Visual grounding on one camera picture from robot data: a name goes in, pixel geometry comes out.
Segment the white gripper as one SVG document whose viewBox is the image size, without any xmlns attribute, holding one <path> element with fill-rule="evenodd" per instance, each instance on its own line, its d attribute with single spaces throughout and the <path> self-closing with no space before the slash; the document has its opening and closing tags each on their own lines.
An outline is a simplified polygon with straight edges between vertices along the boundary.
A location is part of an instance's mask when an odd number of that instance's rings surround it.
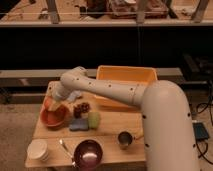
<svg viewBox="0 0 213 171">
<path fill-rule="evenodd" d="M 70 95 L 70 91 L 67 90 L 60 82 L 57 82 L 52 87 L 52 97 L 55 101 L 64 101 Z"/>
</svg>

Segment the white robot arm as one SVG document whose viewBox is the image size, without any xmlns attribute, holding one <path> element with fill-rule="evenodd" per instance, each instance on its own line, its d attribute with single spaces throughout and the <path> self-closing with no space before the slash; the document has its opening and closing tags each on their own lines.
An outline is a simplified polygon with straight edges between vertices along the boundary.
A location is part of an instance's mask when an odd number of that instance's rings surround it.
<svg viewBox="0 0 213 171">
<path fill-rule="evenodd" d="M 76 67 L 61 75 L 52 97 L 60 102 L 75 90 L 141 110 L 147 171 L 200 171 L 189 103 L 177 84 L 167 80 L 146 85 L 91 79 L 85 68 Z"/>
</svg>

